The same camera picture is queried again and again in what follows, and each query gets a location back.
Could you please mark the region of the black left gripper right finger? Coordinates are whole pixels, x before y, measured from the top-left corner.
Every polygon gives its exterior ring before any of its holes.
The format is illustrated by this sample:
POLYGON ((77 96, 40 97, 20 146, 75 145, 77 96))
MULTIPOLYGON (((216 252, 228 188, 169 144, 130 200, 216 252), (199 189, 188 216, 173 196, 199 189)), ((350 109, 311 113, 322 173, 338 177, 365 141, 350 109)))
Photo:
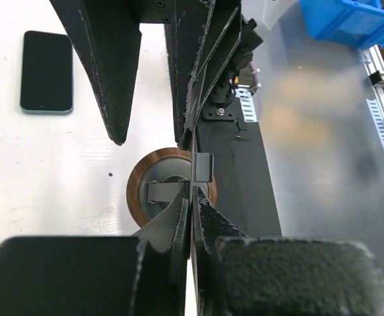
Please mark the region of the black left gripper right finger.
POLYGON ((384 315, 384 274, 359 242, 253 238, 192 194, 199 315, 384 315))

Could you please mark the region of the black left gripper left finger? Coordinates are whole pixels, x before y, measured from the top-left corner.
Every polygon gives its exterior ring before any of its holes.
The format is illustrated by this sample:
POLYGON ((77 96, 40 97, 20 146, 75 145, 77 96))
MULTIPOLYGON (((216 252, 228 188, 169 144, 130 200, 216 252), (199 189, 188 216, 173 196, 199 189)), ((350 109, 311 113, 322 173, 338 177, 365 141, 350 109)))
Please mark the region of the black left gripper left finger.
POLYGON ((186 189, 131 236, 16 236, 0 244, 0 315, 183 315, 186 189))

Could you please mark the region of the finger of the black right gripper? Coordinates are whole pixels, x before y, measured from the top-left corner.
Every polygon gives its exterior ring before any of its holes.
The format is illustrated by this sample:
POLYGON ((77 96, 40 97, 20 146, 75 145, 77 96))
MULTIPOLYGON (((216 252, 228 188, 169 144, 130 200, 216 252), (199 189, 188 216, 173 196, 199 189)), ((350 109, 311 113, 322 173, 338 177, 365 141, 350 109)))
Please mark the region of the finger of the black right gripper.
POLYGON ((87 73, 109 138, 123 145, 139 64, 139 23, 124 1, 52 1, 87 73))
POLYGON ((201 109, 241 39, 240 1, 174 1, 164 27, 175 141, 188 149, 201 109))

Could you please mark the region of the blue-edged black phone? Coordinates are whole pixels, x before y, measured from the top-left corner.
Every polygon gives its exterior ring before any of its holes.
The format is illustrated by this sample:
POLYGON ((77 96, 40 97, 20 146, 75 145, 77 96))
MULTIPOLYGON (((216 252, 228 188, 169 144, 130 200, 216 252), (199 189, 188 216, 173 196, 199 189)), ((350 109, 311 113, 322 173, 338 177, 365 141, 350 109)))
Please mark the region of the blue-edged black phone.
POLYGON ((63 34, 24 33, 20 107, 33 115, 73 111, 72 44, 63 34))

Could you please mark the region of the grey stand with wooden base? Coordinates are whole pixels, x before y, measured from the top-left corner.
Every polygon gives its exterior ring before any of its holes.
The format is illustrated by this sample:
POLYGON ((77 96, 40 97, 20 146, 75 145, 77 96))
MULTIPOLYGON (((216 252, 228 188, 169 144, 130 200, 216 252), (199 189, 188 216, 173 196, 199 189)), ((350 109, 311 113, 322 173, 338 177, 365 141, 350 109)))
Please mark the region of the grey stand with wooden base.
POLYGON ((144 156, 127 183, 126 201, 135 223, 143 227, 160 214, 192 179, 192 153, 165 147, 144 156))

